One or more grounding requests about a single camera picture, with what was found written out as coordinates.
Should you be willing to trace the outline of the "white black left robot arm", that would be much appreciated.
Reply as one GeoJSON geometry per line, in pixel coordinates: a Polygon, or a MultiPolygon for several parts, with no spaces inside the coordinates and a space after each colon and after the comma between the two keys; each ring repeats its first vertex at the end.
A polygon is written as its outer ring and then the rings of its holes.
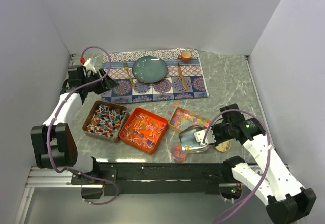
{"type": "Polygon", "coordinates": [[[102,94],[116,86],[117,82],[102,68],[87,69],[84,65],[68,68],[68,77],[51,116],[42,125],[31,129],[38,168],[54,169],[58,173],[64,170],[82,172],[89,184],[99,182],[101,171],[98,162],[94,157],[78,152],[69,125],[89,93],[102,94]]]}

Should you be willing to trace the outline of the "orange tray of candies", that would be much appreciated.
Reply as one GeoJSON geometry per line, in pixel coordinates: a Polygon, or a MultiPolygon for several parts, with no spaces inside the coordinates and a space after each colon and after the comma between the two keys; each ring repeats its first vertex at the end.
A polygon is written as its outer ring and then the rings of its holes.
{"type": "Polygon", "coordinates": [[[122,142],[153,155],[168,128],[165,118],[137,107],[119,132],[122,142]]]}

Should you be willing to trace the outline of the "silver metal scoop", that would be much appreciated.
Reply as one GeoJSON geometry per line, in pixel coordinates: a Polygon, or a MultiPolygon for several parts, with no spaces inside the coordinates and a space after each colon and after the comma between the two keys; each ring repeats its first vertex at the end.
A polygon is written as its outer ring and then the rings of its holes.
{"type": "Polygon", "coordinates": [[[211,131],[208,131],[208,134],[203,141],[207,128],[204,126],[190,126],[187,129],[181,131],[178,134],[181,149],[185,153],[200,153],[213,145],[216,141],[211,131]]]}

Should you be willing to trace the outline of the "clear plastic jar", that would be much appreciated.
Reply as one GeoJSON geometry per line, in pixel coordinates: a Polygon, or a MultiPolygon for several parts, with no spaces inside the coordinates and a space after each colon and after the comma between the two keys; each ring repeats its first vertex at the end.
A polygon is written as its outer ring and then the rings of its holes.
{"type": "Polygon", "coordinates": [[[187,154],[182,150],[180,143],[174,143],[170,149],[170,156],[174,163],[183,163],[186,161],[187,154]]]}

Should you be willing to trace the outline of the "gold tin of star candies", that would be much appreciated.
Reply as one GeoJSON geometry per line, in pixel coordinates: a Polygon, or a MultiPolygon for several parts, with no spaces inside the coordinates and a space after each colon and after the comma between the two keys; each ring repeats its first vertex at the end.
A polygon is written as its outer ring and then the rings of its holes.
{"type": "Polygon", "coordinates": [[[169,128],[175,132],[181,132],[193,125],[208,127],[211,120],[184,108],[177,107],[169,121],[169,128]]]}

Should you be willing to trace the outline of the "brown tin of lollipops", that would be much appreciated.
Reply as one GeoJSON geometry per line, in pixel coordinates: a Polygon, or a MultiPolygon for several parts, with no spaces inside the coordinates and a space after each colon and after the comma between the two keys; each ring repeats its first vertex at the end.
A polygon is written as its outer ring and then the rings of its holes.
{"type": "Polygon", "coordinates": [[[104,101],[95,101],[82,130],[85,135],[117,143],[119,132],[129,117],[127,107],[104,101]]]}

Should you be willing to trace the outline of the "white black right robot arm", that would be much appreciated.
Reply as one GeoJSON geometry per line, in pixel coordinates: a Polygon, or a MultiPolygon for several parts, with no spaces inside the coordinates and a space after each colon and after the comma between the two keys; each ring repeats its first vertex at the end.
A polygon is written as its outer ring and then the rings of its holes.
{"type": "Polygon", "coordinates": [[[263,171],[259,175],[239,156],[224,161],[224,180],[238,181],[251,191],[235,205],[235,209],[239,210],[256,195],[264,203],[272,223],[294,223],[308,216],[315,204],[316,193],[305,188],[289,171],[271,145],[270,134],[263,122],[253,115],[245,119],[245,115],[237,104],[231,104],[220,109],[222,122],[216,123],[213,119],[209,127],[216,145],[237,140],[263,171]]]}

